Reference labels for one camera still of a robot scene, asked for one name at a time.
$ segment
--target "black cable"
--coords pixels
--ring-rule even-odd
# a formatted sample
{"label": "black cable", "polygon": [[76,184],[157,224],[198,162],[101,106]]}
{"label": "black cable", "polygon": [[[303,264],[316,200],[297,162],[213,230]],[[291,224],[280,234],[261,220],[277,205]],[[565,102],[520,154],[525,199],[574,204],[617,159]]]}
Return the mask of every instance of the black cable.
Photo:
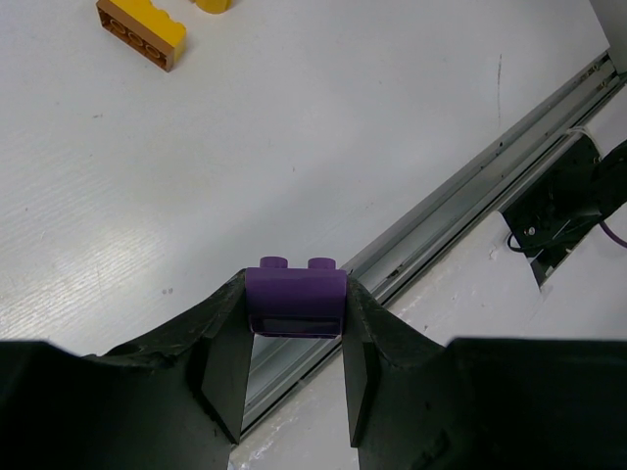
{"label": "black cable", "polygon": [[523,253],[523,254],[527,254],[527,252],[535,252],[537,250],[545,250],[546,248],[552,248],[552,247],[556,247],[557,245],[561,245],[563,243],[566,243],[567,240],[564,240],[564,238],[566,237],[566,235],[569,235],[570,233],[579,230],[580,228],[585,227],[586,225],[590,224],[590,226],[592,227],[593,225],[597,224],[598,220],[588,220],[586,222],[580,223],[579,225],[569,229],[569,230],[565,230],[561,233],[559,233],[555,238],[553,238],[552,240],[549,240],[545,243],[539,243],[538,245],[532,245],[529,247],[525,247],[525,248],[516,248],[513,247],[511,245],[511,239],[514,237],[513,232],[511,232],[509,234],[509,236],[507,237],[507,247],[512,250],[515,253]]}

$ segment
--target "purple lego brick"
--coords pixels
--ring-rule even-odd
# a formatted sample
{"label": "purple lego brick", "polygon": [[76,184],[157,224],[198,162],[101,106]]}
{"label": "purple lego brick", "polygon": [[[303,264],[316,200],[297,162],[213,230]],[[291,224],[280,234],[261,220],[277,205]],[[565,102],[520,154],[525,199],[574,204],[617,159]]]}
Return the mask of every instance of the purple lego brick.
{"label": "purple lego brick", "polygon": [[307,269],[287,259],[262,258],[246,269],[246,309],[251,329],[263,336],[335,338],[344,328],[347,274],[330,258],[312,258]]}

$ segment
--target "plastic block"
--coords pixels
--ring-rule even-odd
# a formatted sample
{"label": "plastic block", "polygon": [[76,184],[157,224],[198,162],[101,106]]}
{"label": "plastic block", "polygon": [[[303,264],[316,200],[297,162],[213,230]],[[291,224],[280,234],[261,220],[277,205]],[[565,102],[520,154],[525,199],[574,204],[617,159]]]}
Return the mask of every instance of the plastic block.
{"label": "plastic block", "polygon": [[185,26],[150,0],[98,0],[96,8],[104,29],[163,70],[170,71],[183,54]]}
{"label": "plastic block", "polygon": [[330,258],[307,269],[287,259],[262,258],[246,269],[246,309],[253,332],[270,337],[335,338],[344,329],[348,275]]}
{"label": "plastic block", "polygon": [[196,0],[196,5],[201,10],[215,15],[224,13],[231,5],[231,0]]}

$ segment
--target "toy brick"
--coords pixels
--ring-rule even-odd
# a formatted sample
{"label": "toy brick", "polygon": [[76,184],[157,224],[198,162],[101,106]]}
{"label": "toy brick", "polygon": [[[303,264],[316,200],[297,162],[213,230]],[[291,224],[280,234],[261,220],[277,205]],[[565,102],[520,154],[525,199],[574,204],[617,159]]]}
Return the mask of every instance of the toy brick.
{"label": "toy brick", "polygon": [[165,71],[185,50],[185,26],[150,0],[98,0],[96,8],[104,29]]}
{"label": "toy brick", "polygon": [[231,0],[196,0],[196,5],[207,13],[219,14],[228,10]]}

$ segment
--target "yellow lego brick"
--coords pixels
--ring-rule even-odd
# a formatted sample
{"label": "yellow lego brick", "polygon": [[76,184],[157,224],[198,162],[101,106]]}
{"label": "yellow lego brick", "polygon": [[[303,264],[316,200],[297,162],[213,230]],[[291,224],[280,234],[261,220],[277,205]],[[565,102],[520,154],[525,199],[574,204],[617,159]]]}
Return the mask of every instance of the yellow lego brick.
{"label": "yellow lego brick", "polygon": [[98,0],[102,26],[165,71],[185,50],[185,26],[150,0]]}
{"label": "yellow lego brick", "polygon": [[224,13],[231,5],[231,0],[196,0],[196,5],[207,13]]}

